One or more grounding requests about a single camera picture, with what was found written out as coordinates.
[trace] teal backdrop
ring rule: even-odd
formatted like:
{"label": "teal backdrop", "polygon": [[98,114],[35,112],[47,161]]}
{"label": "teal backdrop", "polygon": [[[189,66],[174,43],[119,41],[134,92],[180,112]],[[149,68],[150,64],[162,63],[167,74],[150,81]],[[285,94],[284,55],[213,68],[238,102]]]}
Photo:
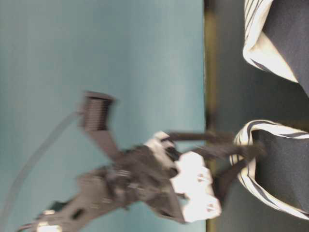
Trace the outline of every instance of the teal backdrop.
{"label": "teal backdrop", "polygon": [[[160,130],[204,130],[202,0],[0,0],[0,207],[18,171],[83,91],[113,95],[121,148]],[[78,191],[108,159],[71,125],[26,179],[6,232]],[[203,232],[137,203],[85,232]]]}

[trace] teal wall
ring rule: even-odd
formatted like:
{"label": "teal wall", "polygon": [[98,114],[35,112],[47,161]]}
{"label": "teal wall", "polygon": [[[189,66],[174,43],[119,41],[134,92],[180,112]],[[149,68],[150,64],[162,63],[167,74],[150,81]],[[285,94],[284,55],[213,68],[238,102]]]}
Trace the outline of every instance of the teal wall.
{"label": "teal wall", "polygon": [[[0,0],[0,207],[84,90],[119,100],[111,128],[122,148],[159,130],[203,130],[202,13],[202,0]],[[26,180],[6,231],[70,198],[77,175],[107,162],[70,126]],[[204,230],[204,222],[179,225],[138,203],[83,231]]]}

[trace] robotic arm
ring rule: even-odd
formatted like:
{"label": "robotic arm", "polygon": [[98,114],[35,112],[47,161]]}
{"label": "robotic arm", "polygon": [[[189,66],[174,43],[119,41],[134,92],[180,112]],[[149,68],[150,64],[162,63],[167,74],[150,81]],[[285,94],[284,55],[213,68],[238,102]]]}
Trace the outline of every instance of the robotic arm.
{"label": "robotic arm", "polygon": [[[81,175],[80,192],[66,203],[55,202],[31,224],[18,231],[76,232],[91,220],[116,208],[142,201],[160,217],[179,223],[220,215],[228,188],[247,162],[264,154],[261,147],[236,146],[232,138],[217,133],[158,132],[145,144],[131,150],[118,150],[107,127],[113,98],[88,92],[82,115],[86,134],[113,161]],[[181,153],[175,141],[207,140],[203,146]],[[245,159],[213,179],[204,160],[240,154]]]}

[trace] dark floor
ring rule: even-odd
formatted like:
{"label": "dark floor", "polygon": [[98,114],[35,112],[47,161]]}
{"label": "dark floor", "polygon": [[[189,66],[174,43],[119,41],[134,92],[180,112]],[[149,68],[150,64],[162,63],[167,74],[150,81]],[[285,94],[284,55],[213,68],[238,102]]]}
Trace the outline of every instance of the dark floor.
{"label": "dark floor", "polygon": [[[237,132],[254,119],[308,126],[309,98],[302,88],[243,59],[243,2],[215,1],[219,49],[216,129]],[[309,221],[275,211],[237,182],[216,228],[217,232],[303,232],[309,231]]]}

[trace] wire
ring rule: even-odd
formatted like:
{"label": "wire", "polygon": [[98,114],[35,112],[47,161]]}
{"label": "wire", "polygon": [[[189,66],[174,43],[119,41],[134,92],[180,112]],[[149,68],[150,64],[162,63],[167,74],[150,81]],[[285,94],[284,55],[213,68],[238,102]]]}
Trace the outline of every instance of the wire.
{"label": "wire", "polygon": [[13,205],[17,199],[17,196],[21,190],[21,187],[25,181],[25,179],[30,174],[31,170],[37,164],[37,162],[42,158],[48,148],[55,143],[57,138],[64,132],[64,130],[73,122],[73,119],[78,116],[77,112],[73,112],[66,116],[56,127],[52,130],[52,132],[48,135],[46,140],[38,147],[37,150],[29,157],[17,177],[15,178],[13,184],[10,187],[8,195],[5,200],[5,205],[0,214],[0,232],[4,232],[6,224],[8,222],[8,218],[13,209]]}
{"label": "wire", "polygon": [[26,224],[26,225],[23,225],[21,227],[18,228],[18,230],[16,232],[22,232],[24,230],[27,230],[27,229],[30,229],[32,226],[32,224]]}

